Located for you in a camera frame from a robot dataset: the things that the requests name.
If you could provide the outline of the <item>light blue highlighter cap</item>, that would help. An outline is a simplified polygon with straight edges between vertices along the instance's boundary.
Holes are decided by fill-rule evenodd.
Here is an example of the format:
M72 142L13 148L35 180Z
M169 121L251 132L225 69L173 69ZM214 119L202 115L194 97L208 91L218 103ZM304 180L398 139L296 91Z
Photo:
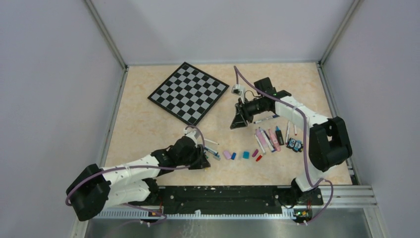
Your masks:
M243 154L242 154L242 158L243 159L249 159L249 157L250 157L249 151L244 151Z

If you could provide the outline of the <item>navy cap marker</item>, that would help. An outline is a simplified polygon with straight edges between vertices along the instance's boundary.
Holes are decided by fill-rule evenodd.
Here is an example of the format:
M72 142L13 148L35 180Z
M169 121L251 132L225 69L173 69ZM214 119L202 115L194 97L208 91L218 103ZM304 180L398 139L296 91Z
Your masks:
M272 116L265 117L263 119L259 119L257 121L254 121L253 124L261 123L261 122L264 122L264 121L267 121L267 120L270 120L270 119L275 119L275 118L278 118L278 117L280 117L280 116L279 115L272 115Z

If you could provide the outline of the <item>pink highlighter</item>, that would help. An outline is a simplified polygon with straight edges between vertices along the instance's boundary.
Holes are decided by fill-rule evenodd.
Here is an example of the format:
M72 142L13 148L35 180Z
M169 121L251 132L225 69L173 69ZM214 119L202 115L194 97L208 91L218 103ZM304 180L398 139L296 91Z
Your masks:
M269 133L270 139L273 143L274 149L278 152L281 151L281 147L280 147L280 144L278 142L278 139L277 139L277 136L276 136L275 132L273 130L269 129L268 133Z

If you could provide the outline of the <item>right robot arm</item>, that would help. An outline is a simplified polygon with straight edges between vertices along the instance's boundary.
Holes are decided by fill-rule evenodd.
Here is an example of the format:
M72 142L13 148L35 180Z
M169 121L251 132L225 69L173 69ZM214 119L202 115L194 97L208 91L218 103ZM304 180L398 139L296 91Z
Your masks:
M247 100L245 87L233 86L231 92L239 99L230 129L247 127L255 115L273 112L303 131L304 172L292 180L283 205L304 204L325 180L326 174L353 154L345 121L341 117L328 118L312 111L288 91L276 90L268 77L256 81L252 88L258 96Z

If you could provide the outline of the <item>blue cap thin marker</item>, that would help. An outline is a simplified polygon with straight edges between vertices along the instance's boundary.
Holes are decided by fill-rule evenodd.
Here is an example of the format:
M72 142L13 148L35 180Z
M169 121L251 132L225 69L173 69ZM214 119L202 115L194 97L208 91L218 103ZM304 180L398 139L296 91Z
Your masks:
M217 155L217 152L214 151L214 150L212 150L212 149L210 149L210 148L205 147L205 150L208 151L208 152L210 152L210 153L212 153L213 155Z

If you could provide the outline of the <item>grey white marker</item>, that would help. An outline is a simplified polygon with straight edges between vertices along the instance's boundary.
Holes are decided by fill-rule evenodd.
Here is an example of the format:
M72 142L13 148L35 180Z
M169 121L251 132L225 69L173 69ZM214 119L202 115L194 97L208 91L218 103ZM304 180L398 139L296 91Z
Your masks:
M265 154L266 154L266 151L265 151L265 149L264 149L264 147L263 147L263 145L262 145L262 143L261 143L260 139L257 137L257 135L256 135L256 134L254 135L254 137L255 137L255 139L256 139L256 141L257 141L257 143L258 143L258 145L259 145L259 147L260 147L260 149L261 149L262 154L263 154L263 155L265 155Z

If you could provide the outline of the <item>black highlighter blue cap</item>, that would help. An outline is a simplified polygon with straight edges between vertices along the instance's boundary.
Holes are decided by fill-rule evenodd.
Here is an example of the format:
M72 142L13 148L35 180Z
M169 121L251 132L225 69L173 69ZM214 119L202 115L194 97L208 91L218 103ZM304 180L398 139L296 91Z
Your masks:
M278 126L276 126L276 128L275 128L275 134L276 134L276 138L277 138L277 141L278 141L279 145L280 146L284 145L285 142L284 142L284 139L283 139L282 131Z

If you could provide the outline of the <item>purple pen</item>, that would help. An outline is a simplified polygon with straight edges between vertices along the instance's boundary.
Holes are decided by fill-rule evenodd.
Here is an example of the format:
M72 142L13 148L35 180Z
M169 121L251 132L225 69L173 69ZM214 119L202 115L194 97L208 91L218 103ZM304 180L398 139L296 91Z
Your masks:
M269 143L270 143L270 145L271 145L271 147L272 147L272 152L276 151L276 148L275 148L275 146L274 146L274 143L273 143L272 139L271 139L271 138L270 138L270 136L269 136L269 133L268 133L268 132L266 132L266 131L264 131L264 133L265 133L266 137L268 138Z

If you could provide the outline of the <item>purple highlighter cap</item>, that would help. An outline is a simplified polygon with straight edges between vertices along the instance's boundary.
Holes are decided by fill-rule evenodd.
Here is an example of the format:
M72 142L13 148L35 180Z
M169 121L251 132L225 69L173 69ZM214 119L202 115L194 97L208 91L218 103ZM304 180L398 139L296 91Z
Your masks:
M227 150L223 151L223 155L224 155L225 159L227 159L227 160L231 160L231 158L232 158L232 155Z

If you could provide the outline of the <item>yellow cap marker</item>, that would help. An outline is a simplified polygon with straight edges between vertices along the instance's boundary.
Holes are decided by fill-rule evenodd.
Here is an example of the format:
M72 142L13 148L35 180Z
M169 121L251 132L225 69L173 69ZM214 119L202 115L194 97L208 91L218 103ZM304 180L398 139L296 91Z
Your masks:
M210 139L204 139L204 141L206 141L206 142L209 142L209 143L212 143L212 144L215 144L215 145L219 145L219 143L218 142L215 142L215 141L213 141L213 140L210 140Z

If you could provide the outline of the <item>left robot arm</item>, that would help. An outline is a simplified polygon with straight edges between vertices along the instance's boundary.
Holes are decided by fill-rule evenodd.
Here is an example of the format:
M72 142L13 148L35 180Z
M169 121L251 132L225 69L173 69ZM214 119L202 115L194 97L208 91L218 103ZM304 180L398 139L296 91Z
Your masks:
M129 202L153 205L158 201L156 178L176 170L211 167L204 146L183 136L175 144L126 164L100 168L88 165L66 190L65 204L79 221L87 221L109 207Z

